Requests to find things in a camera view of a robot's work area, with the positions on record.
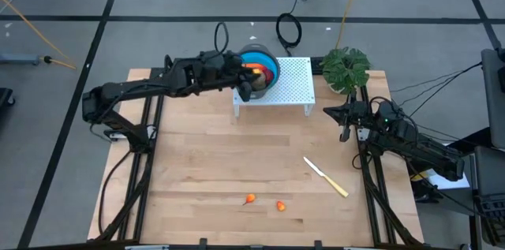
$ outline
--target potted plant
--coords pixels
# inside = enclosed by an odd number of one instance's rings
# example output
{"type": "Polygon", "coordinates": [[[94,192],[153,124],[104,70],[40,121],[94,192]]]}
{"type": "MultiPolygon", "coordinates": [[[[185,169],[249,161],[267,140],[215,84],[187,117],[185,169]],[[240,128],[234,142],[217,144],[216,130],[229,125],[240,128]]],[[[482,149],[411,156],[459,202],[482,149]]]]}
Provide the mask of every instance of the potted plant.
{"type": "Polygon", "coordinates": [[[370,62],[358,49],[349,50],[349,47],[344,47],[330,50],[320,65],[330,89],[344,95],[364,86],[370,77],[365,72],[370,69],[370,62]]]}

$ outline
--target wheel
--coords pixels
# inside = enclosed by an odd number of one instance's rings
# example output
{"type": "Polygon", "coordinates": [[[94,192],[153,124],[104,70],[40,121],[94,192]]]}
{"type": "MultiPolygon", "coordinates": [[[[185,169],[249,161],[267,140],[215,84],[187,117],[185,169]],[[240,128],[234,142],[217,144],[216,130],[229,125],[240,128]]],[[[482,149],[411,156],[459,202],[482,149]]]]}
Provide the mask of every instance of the wheel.
{"type": "Polygon", "coordinates": [[[11,96],[9,97],[9,100],[7,100],[7,105],[8,105],[8,106],[12,106],[12,105],[14,105],[14,104],[16,104],[16,99],[15,99],[15,98],[11,95],[11,96]]]}

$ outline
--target gray floor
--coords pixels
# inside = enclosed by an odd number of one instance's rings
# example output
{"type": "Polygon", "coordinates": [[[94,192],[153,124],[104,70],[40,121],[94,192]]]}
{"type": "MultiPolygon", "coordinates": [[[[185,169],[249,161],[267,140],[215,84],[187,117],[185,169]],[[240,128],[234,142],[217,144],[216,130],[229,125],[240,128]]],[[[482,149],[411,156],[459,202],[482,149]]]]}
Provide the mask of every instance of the gray floor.
{"type": "MultiPolygon", "coordinates": [[[[84,16],[101,15],[106,1],[17,0],[14,5],[30,15],[84,16]]],[[[274,17],[289,11],[293,1],[115,0],[111,14],[274,17]]],[[[346,2],[308,0],[300,2],[294,14],[340,17],[346,2]]],[[[505,0],[481,2],[489,17],[505,17],[505,0]]],[[[7,9],[3,14],[12,12],[7,9]]],[[[471,0],[354,0],[350,16],[478,18],[471,0]]],[[[17,246],[98,22],[40,21],[34,25],[79,69],[74,72],[42,64],[3,65],[0,70],[0,87],[13,88],[17,97],[17,105],[3,119],[0,129],[0,248],[17,246]]],[[[320,56],[335,46],[339,24],[302,26],[303,39],[293,50],[294,55],[320,56]]],[[[214,27],[214,22],[109,22],[86,90],[107,81],[124,80],[130,68],[162,65],[165,54],[188,57],[211,49],[214,27]]],[[[254,36],[254,42],[266,45],[273,54],[286,54],[276,38],[274,23],[230,22],[228,28],[231,50],[240,50],[254,36]]],[[[493,28],[505,42],[505,25],[493,28]]],[[[0,40],[2,52],[57,56],[20,21],[0,21],[0,40]]],[[[480,51],[491,46],[480,24],[347,24],[341,45],[360,48],[375,69],[386,70],[391,89],[464,69],[479,62],[480,51]]],[[[393,96],[402,101],[422,89],[393,96]]],[[[423,99],[406,104],[406,110],[411,111],[423,99]]],[[[465,136],[488,125],[484,103],[482,73],[475,69],[440,92],[416,114],[415,120],[454,136],[465,136]]],[[[108,144],[89,134],[79,108],[31,246],[85,241],[108,148],[108,144]]],[[[453,248],[469,241],[467,217],[433,206],[419,206],[418,210],[428,243],[453,248]]]]}

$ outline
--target knife blade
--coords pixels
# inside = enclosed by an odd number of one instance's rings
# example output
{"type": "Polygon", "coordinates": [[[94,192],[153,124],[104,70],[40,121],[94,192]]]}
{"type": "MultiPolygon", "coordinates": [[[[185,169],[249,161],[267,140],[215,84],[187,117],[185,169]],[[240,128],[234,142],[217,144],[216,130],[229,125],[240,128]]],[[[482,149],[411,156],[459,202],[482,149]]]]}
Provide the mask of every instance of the knife blade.
{"type": "Polygon", "coordinates": [[[314,169],[314,171],[316,171],[317,174],[319,174],[319,176],[324,176],[323,171],[321,171],[319,168],[317,168],[317,166],[315,166],[314,163],[312,163],[305,156],[303,157],[303,159],[305,160],[305,162],[307,162],[307,164],[309,164],[310,167],[312,167],[314,169]]]}

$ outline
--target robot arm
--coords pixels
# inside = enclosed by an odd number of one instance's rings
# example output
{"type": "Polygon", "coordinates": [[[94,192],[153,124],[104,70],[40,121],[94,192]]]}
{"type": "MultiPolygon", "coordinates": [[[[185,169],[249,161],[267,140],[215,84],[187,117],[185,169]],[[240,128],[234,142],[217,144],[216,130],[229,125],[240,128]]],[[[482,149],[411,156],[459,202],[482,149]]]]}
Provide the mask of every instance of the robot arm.
{"type": "Polygon", "coordinates": [[[383,99],[377,112],[373,113],[370,103],[356,101],[356,95],[353,94],[346,104],[324,108],[324,112],[339,125],[344,126],[341,141],[349,139],[349,127],[354,125],[357,129],[368,131],[368,136],[364,140],[367,150],[372,155],[393,151],[415,163],[417,170],[433,168],[450,181],[462,178],[463,154],[421,135],[415,123],[401,111],[400,107],[387,99],[383,99]]]}
{"type": "Polygon", "coordinates": [[[126,136],[133,152],[149,151],[149,137],[145,125],[134,125],[113,110],[120,101],[166,95],[186,97],[202,91],[238,88],[247,102],[252,92],[251,82],[259,75],[242,66],[242,58],[228,51],[201,52],[196,58],[176,58],[172,62],[165,57],[162,73],[148,80],[107,83],[84,93],[82,97],[83,119],[92,125],[110,127],[106,136],[121,133],[126,136]]]}

